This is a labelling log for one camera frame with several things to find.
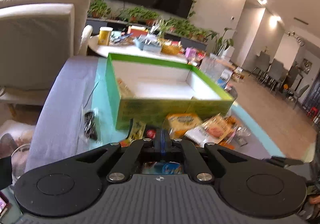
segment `beige sofa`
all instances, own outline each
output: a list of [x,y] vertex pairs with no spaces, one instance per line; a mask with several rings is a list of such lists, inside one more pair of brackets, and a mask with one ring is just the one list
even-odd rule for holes
[[66,60],[86,55],[90,0],[0,0],[0,101],[43,105]]

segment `wooden floor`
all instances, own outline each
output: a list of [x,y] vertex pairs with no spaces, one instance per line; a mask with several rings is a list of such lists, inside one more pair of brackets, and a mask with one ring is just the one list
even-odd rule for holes
[[270,89],[257,84],[254,75],[243,82],[232,82],[238,92],[236,100],[271,137],[280,150],[291,158],[301,159],[315,142],[311,119],[298,106],[283,100]]
[[7,104],[0,103],[0,126],[9,119],[29,125],[36,125],[41,113],[41,109],[42,107],[40,106],[16,105],[15,111],[17,115],[12,117]]

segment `circular pad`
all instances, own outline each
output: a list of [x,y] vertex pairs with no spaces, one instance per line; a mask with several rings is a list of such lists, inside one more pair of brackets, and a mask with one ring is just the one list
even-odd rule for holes
[[60,195],[70,191],[75,182],[73,179],[61,173],[49,174],[38,181],[38,189],[47,195]]
[[102,183],[95,169],[75,160],[61,162],[28,171],[16,182],[14,195],[23,212],[66,217],[98,199]]
[[302,206],[307,187],[302,177],[269,163],[230,164],[219,193],[237,211],[257,218],[282,218]]

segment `open cardboard box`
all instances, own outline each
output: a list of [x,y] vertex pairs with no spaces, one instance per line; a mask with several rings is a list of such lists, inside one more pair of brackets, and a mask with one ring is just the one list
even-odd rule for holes
[[[134,98],[121,97],[119,78]],[[109,54],[106,81],[116,129],[128,129],[132,118],[161,126],[172,113],[196,113],[206,119],[227,113],[234,101],[195,67],[171,61]]]

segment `dining chair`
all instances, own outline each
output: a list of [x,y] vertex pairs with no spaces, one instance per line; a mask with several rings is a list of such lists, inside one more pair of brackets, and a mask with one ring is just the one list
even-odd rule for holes
[[265,77],[265,79],[261,82],[261,84],[263,84],[263,82],[265,82],[268,79],[272,79],[273,82],[271,83],[271,91],[273,91],[273,89],[278,85],[284,82],[285,78],[282,77],[283,74],[283,63],[279,62],[278,60],[274,59],[271,67],[268,71],[268,75]]
[[293,98],[295,99],[293,109],[295,109],[299,98],[301,98],[301,96],[303,95],[303,93],[305,93],[309,87],[310,87],[310,85],[308,84],[308,85],[305,85],[303,88],[301,88],[299,91],[295,91],[295,90],[292,89],[292,88],[289,89],[286,97],[288,96],[289,92],[293,93]]
[[249,74],[249,76],[256,70],[259,69],[259,72],[257,74],[257,77],[259,76],[259,73],[261,72],[259,81],[263,74],[266,74],[269,67],[270,67],[270,55],[266,54],[265,52],[260,52],[260,55],[258,56],[256,63],[255,63],[254,70]]

